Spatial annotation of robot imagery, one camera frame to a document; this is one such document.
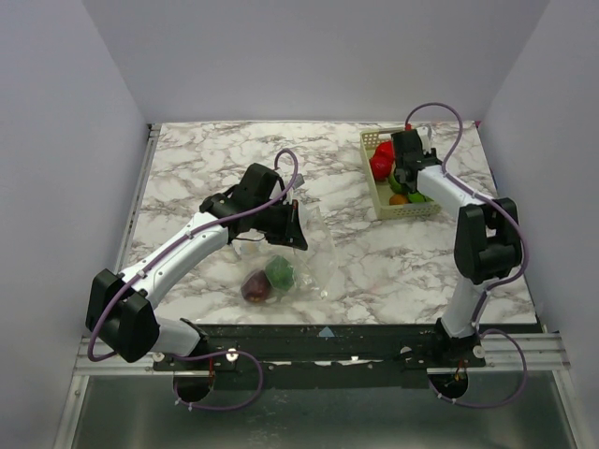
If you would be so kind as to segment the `yellow green lemon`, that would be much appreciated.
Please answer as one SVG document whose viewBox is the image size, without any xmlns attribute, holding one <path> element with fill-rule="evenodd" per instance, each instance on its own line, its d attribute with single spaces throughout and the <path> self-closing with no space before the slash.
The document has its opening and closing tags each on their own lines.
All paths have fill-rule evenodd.
<svg viewBox="0 0 599 449">
<path fill-rule="evenodd" d="M 388 181 L 389 187 L 390 189 L 395 193 L 395 194 L 402 194 L 403 193 L 403 187 L 399 182 L 394 181 L 393 179 Z"/>
</svg>

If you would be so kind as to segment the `green bell pepper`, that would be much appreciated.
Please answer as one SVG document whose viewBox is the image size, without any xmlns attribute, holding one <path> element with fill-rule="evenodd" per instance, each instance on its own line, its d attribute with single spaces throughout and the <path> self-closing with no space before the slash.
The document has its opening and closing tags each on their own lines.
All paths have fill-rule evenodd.
<svg viewBox="0 0 599 449">
<path fill-rule="evenodd" d="M 271 286 L 279 291 L 287 292 L 295 285 L 295 270 L 284 257 L 275 255 L 264 268 Z"/>
</svg>

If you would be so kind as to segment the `small green watermelon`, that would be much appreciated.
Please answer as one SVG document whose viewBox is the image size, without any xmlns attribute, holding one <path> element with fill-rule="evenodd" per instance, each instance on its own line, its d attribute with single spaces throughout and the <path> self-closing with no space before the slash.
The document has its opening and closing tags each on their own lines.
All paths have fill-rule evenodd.
<svg viewBox="0 0 599 449">
<path fill-rule="evenodd" d="M 407 195 L 408 200 L 411 204 L 420 204 L 432 202 L 432 199 L 428 196 L 422 195 L 420 192 L 410 193 Z"/>
</svg>

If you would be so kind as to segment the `clear zip top bag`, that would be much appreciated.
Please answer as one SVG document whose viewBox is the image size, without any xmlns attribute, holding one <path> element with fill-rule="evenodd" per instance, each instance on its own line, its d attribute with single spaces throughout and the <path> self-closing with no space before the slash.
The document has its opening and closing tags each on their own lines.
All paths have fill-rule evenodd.
<svg viewBox="0 0 599 449">
<path fill-rule="evenodd" d="M 233 248 L 239 259 L 241 274 L 240 294 L 241 286 L 247 277 L 254 271 L 264 270 L 275 255 L 286 258 L 295 270 L 295 285 L 289 291 L 283 292 L 272 287 L 271 295 L 266 301 L 260 303 L 246 301 L 247 303 L 289 303 L 317 300 L 327 296 L 329 282 L 338 268 L 338 257 L 332 235 L 319 207 L 300 205 L 299 217 L 301 230 L 308 243 L 308 249 L 305 251 L 271 245 L 264 237 L 234 241 Z"/>
</svg>

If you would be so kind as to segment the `dark maroon fruit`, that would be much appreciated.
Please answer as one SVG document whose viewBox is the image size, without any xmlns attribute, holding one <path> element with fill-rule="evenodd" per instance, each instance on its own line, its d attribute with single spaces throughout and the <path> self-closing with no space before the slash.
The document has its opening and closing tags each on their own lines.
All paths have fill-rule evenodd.
<svg viewBox="0 0 599 449">
<path fill-rule="evenodd" d="M 251 273 L 241 286 L 242 298 L 251 303 L 266 301 L 271 295 L 272 286 L 264 270 Z"/>
</svg>

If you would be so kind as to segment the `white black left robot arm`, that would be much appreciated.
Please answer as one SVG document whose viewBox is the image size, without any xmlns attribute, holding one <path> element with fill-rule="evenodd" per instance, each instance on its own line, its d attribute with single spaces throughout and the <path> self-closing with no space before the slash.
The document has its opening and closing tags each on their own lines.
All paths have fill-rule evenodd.
<svg viewBox="0 0 599 449">
<path fill-rule="evenodd" d="M 92 282 L 85 324 L 92 336 L 87 356 L 102 340 L 111 355 L 132 363 L 150 352 L 173 355 L 187 369 L 205 362 L 206 334 L 186 319 L 159 319 L 155 310 L 171 288 L 202 260 L 250 230 L 267 243 L 302 251 L 308 243 L 300 223 L 300 206 L 292 191 L 300 178 L 283 181 L 275 169 L 250 165 L 241 181 L 208 196 L 189 222 L 150 255 L 114 273 L 98 273 Z"/>
</svg>

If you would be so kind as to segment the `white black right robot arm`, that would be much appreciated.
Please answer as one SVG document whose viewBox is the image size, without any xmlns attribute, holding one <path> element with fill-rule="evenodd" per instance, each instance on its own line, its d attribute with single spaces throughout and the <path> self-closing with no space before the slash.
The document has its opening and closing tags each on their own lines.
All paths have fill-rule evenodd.
<svg viewBox="0 0 599 449">
<path fill-rule="evenodd" d="M 391 135 L 395 180 L 410 194 L 421 194 L 456 220 L 453 249 L 460 274 L 440 319 L 446 333 L 431 342 L 431 357 L 449 367 L 464 356 L 460 339 L 475 333 L 488 288 L 523 262 L 518 207 L 508 198 L 485 196 L 444 170 L 430 140 L 417 130 Z"/>
</svg>

